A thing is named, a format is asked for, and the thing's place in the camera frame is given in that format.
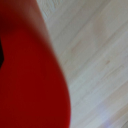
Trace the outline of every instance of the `dark spot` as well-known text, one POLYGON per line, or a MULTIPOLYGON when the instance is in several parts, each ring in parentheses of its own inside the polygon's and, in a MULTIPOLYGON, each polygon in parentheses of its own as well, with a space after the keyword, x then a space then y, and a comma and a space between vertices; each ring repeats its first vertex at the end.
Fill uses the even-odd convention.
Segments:
POLYGON ((4 62, 4 54, 3 54, 2 44, 0 40, 0 68, 2 67, 3 62, 4 62))
POLYGON ((108 60, 107 62, 106 62, 106 64, 109 64, 110 63, 110 60, 108 60))

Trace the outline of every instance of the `white surface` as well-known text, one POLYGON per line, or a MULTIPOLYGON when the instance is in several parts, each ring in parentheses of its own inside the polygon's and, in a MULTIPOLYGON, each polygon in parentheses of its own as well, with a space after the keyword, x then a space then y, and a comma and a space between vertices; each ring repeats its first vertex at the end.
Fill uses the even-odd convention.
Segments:
POLYGON ((121 128, 128 121, 128 0, 40 8, 70 90, 71 128, 121 128))

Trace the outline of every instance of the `red object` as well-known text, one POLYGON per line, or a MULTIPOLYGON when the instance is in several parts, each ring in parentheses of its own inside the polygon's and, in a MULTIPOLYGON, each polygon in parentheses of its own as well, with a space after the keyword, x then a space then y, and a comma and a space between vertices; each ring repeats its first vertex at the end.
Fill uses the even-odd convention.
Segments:
POLYGON ((0 1, 0 39, 0 128, 69 128, 69 93, 36 1, 0 1))

